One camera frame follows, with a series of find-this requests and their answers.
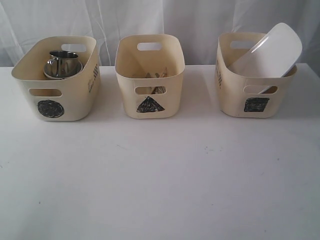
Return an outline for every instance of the plastic storage bin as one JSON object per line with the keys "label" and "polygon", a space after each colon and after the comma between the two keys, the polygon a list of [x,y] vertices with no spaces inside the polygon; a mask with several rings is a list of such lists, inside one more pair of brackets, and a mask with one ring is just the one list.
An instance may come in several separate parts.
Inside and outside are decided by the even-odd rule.
{"label": "plastic storage bin", "polygon": [[[215,83],[220,109],[232,117],[269,118],[276,114],[287,89],[297,72],[294,66],[285,77],[255,78],[233,73],[228,66],[244,55],[249,49],[232,48],[233,41],[251,41],[254,44],[265,36],[264,33],[226,33],[219,37],[215,65]],[[266,93],[254,94],[250,89],[272,86]]]}
{"label": "plastic storage bin", "polygon": [[[76,121],[91,110],[100,85],[96,40],[88,36],[54,36],[40,40],[17,63],[11,74],[34,113],[45,121]],[[43,67],[49,52],[61,50],[64,44],[84,45],[76,52],[83,70],[61,80],[49,80]]]}
{"label": "plastic storage bin", "polygon": [[[158,44],[159,48],[139,48],[150,43]],[[161,73],[165,68],[168,77],[144,78],[147,73]],[[128,116],[168,118],[179,110],[185,59],[176,37],[157,34],[123,38],[118,46],[115,70]],[[165,93],[151,94],[148,89],[154,87],[164,87]]]}

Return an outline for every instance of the basket handle hole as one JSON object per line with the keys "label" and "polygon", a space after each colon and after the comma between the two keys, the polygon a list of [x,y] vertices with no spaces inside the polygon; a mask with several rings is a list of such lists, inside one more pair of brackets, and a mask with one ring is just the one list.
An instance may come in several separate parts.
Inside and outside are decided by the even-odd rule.
{"label": "basket handle hole", "polygon": [[29,93],[35,97],[61,97],[59,89],[30,88]]}
{"label": "basket handle hole", "polygon": [[268,85],[248,85],[243,91],[246,94],[275,94],[278,91],[278,87]]}
{"label": "basket handle hole", "polygon": [[254,45],[256,45],[253,41],[232,41],[230,43],[230,48],[232,49],[251,49]]}
{"label": "basket handle hole", "polygon": [[87,48],[84,44],[62,44],[61,49],[74,53],[84,53],[87,51]]}
{"label": "basket handle hole", "polygon": [[165,94],[167,88],[165,86],[139,86],[136,87],[134,91],[138,95],[154,95]]}
{"label": "basket handle hole", "polygon": [[160,42],[140,42],[137,45],[139,51],[159,51],[162,49]]}

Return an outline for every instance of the white table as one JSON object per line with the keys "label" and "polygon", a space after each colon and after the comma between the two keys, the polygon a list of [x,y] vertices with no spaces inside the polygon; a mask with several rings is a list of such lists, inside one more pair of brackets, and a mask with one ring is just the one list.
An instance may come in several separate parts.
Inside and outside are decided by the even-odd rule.
{"label": "white table", "polygon": [[320,79],[306,65],[276,116],[218,109],[213,66],[188,66],[180,111],[124,113],[101,67],[89,116],[38,120],[0,68],[1,240],[319,240]]}

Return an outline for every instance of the cream plastic basket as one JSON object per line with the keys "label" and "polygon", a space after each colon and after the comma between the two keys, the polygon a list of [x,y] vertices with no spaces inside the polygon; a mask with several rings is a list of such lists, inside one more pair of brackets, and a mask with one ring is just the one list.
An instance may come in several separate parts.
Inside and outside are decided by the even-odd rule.
{"label": "cream plastic basket", "polygon": [[[160,49],[139,50],[138,45],[145,43],[158,43]],[[143,78],[146,73],[161,73],[165,68],[168,77]],[[118,46],[115,70],[128,116],[135,119],[168,118],[178,111],[185,60],[176,37],[156,34],[123,38]],[[154,87],[164,87],[166,91],[161,94],[147,91]]]}
{"label": "cream plastic basket", "polygon": [[[61,80],[49,80],[43,67],[49,52],[64,44],[84,45],[76,52],[83,70]],[[91,110],[100,85],[97,42],[88,36],[53,36],[40,40],[11,72],[33,112],[45,121],[76,121]]]}
{"label": "cream plastic basket", "polygon": [[[233,41],[251,41],[256,44],[264,33],[226,33],[219,37],[215,82],[220,109],[232,117],[269,118],[276,114],[287,89],[297,72],[294,66],[285,77],[256,78],[233,73],[228,66],[249,49],[232,48]],[[272,86],[263,94],[252,94],[250,88]]]}

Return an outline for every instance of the black circle label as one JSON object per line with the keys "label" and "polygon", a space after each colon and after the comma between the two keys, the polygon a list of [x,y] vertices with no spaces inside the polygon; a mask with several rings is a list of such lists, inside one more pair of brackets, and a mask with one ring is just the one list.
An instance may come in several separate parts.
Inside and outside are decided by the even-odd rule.
{"label": "black circle label", "polygon": [[43,116],[51,119],[59,118],[65,113],[64,107],[60,103],[52,100],[38,102],[38,111]]}

